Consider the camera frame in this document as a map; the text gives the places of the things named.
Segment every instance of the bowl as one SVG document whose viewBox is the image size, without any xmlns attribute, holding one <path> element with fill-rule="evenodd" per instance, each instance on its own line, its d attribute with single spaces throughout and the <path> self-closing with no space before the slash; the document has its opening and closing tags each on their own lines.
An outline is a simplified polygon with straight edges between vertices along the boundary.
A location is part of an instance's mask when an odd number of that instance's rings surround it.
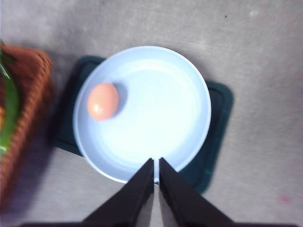
<svg viewBox="0 0 303 227">
<path fill-rule="evenodd" d="M 91 90 L 113 84 L 118 110 L 104 121 L 87 110 Z M 150 157 L 183 169 L 200 150 L 210 124 L 211 103 L 197 68 L 163 47 L 138 46 L 121 51 L 97 66 L 77 96 L 73 130 L 88 163 L 102 175 L 126 183 Z"/>
</svg>

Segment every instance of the wicker basket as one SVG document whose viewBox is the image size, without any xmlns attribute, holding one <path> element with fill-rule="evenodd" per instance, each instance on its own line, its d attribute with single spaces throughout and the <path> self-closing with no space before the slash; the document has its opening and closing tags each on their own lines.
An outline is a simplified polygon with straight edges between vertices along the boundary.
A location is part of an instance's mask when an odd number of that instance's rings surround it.
<svg viewBox="0 0 303 227">
<path fill-rule="evenodd" d="M 3 46 L 3 50 L 15 59 L 13 64 L 8 64 L 8 68 L 20 92 L 21 108 L 9 151 L 0 161 L 1 208 L 8 192 L 11 191 L 25 150 L 33 139 L 39 122 L 45 116 L 53 96 L 51 62 L 46 53 L 11 45 Z"/>
</svg>

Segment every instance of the brown egg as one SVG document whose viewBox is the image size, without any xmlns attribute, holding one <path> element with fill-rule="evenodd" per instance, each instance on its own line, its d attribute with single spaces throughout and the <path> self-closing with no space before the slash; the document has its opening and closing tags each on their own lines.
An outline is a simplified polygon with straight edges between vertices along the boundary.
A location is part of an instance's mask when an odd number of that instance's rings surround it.
<svg viewBox="0 0 303 227">
<path fill-rule="evenodd" d="M 87 109 L 93 119 L 102 121 L 114 115 L 118 103 L 119 94 L 115 86 L 102 83 L 95 86 L 91 91 L 87 101 Z"/>
</svg>

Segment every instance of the green vegetable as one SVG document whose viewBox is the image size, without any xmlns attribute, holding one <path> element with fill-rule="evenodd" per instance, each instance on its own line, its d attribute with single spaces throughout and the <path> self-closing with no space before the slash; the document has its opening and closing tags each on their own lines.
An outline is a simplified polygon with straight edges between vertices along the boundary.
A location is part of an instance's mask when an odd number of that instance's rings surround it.
<svg viewBox="0 0 303 227">
<path fill-rule="evenodd" d="M 5 89 L 5 116 L 4 124 L 0 130 L 0 155 L 3 156 L 9 149 L 9 143 L 19 115 L 19 92 L 4 62 L 13 61 L 2 50 L 0 52 L 0 72 Z"/>
</svg>

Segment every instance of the tray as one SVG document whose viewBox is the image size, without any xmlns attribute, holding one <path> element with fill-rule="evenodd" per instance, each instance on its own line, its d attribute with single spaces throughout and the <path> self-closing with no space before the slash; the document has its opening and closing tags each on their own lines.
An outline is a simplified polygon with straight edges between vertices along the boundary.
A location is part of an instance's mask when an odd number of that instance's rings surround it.
<svg viewBox="0 0 303 227">
<path fill-rule="evenodd" d="M 52 127 L 49 130 L 50 138 L 55 146 L 76 155 L 81 155 L 81 153 L 77 147 L 72 128 L 74 103 L 85 79 L 102 61 L 104 58 L 97 56 L 84 56 L 78 60 L 54 117 L 56 124 L 52 125 L 57 125 L 57 127 Z M 212 103 L 210 129 L 199 153 L 180 171 L 180 174 L 199 193 L 207 188 L 211 180 L 233 103 L 232 93 L 225 85 L 210 81 L 207 81 L 206 84 Z"/>
</svg>

